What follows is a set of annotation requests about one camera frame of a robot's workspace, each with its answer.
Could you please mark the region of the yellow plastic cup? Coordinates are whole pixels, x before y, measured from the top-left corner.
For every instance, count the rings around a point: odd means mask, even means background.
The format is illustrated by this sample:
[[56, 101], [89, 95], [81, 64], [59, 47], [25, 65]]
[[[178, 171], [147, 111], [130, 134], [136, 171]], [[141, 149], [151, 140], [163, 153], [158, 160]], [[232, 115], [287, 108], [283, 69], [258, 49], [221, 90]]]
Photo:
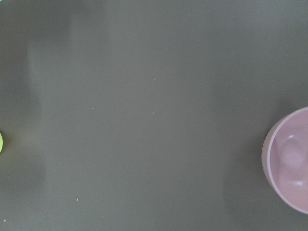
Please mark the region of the yellow plastic cup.
[[0, 153], [3, 149], [3, 137], [2, 137], [2, 134], [0, 133]]

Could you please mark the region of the small pink bowl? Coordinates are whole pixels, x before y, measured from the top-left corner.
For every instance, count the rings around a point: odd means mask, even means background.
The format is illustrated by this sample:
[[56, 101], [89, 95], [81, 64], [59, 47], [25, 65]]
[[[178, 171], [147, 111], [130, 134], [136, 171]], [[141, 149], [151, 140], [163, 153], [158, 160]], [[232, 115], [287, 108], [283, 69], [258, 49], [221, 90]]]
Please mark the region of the small pink bowl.
[[279, 197], [298, 212], [308, 212], [308, 109], [279, 120], [267, 133], [261, 152], [263, 172]]

